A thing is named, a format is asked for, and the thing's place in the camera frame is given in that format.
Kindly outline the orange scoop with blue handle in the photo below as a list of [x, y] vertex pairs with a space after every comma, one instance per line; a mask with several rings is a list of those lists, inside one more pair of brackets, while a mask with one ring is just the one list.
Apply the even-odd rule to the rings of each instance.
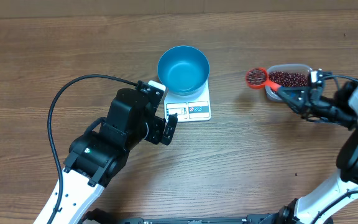
[[245, 75], [245, 81], [251, 89], [262, 89], [269, 87], [274, 91], [277, 91], [281, 85], [275, 83], [269, 79], [269, 74], [264, 68], [253, 68], [249, 70]]

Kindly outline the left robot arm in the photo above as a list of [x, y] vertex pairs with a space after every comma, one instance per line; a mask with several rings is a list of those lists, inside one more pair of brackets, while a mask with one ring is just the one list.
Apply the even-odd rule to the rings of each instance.
[[156, 116], [165, 86], [155, 81], [123, 88], [108, 115], [89, 125], [70, 145], [59, 180], [35, 219], [36, 223], [78, 223], [125, 166], [138, 143], [169, 145], [178, 122], [176, 115]]

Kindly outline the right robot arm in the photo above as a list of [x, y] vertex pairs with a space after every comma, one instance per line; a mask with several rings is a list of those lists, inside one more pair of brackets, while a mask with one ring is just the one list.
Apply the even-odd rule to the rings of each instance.
[[352, 131], [336, 159], [337, 170], [311, 193], [294, 199], [264, 223], [331, 223], [332, 216], [358, 199], [358, 80], [347, 82], [334, 98], [322, 95], [324, 86], [278, 89], [296, 113], [316, 116]]

